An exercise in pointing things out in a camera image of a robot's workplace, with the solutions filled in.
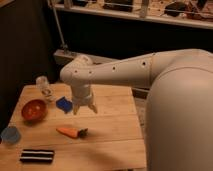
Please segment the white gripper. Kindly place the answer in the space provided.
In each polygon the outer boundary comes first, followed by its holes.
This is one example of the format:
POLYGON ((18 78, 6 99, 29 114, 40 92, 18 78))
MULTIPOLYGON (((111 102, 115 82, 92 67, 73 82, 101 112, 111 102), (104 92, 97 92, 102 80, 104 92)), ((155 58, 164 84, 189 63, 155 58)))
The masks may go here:
POLYGON ((74 115, 77 115, 80 106, 89 106, 94 113, 98 113, 97 106, 93 104, 93 92, 90 84, 72 86, 71 92, 74 115))

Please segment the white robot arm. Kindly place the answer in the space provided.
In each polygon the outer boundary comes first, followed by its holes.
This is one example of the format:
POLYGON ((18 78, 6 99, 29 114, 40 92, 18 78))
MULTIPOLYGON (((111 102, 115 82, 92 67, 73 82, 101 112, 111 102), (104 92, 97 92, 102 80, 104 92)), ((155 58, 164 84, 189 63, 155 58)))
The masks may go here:
POLYGON ((147 88, 147 171, 213 171, 213 53, 171 50, 100 65, 79 55, 60 78, 75 109, 96 108, 93 84, 147 88))

